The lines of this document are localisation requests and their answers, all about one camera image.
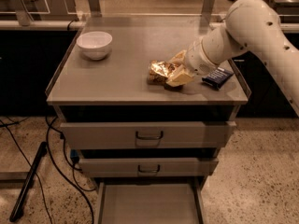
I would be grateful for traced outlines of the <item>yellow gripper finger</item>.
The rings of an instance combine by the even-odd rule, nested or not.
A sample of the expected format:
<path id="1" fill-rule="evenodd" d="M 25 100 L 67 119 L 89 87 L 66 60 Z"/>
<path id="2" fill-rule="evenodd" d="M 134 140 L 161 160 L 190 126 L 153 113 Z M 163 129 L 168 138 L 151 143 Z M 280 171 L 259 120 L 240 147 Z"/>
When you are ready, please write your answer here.
<path id="1" fill-rule="evenodd" d="M 181 85 L 186 85 L 187 83 L 193 81 L 194 73 L 192 73 L 183 64 L 180 65 L 171 75 L 168 77 L 166 84 L 171 87 L 178 87 Z"/>
<path id="2" fill-rule="evenodd" d="M 168 62 L 173 63 L 173 64 L 177 64 L 177 65 L 185 64 L 186 52 L 187 52 L 186 49 L 181 50 L 174 57 L 172 57 Z"/>

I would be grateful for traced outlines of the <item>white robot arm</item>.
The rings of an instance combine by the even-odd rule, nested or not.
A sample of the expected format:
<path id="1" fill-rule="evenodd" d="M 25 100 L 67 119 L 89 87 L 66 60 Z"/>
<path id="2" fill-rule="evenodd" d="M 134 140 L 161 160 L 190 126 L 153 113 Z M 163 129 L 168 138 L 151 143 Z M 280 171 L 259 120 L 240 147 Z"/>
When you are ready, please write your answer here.
<path id="1" fill-rule="evenodd" d="M 203 75 L 247 51 L 265 65 L 299 115 L 299 50 L 281 31 L 276 11 L 263 0 L 237 0 L 223 23 L 200 35 L 171 61 Z"/>

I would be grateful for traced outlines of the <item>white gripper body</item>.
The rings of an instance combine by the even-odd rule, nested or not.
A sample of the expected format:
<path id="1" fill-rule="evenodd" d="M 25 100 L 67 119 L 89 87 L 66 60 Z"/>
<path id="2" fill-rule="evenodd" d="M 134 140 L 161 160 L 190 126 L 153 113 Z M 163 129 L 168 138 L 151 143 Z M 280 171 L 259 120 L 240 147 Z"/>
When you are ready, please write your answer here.
<path id="1" fill-rule="evenodd" d="M 188 46 L 185 65 L 199 76 L 207 75 L 217 68 L 217 65 L 210 61 L 204 52 L 203 37 L 200 36 Z"/>

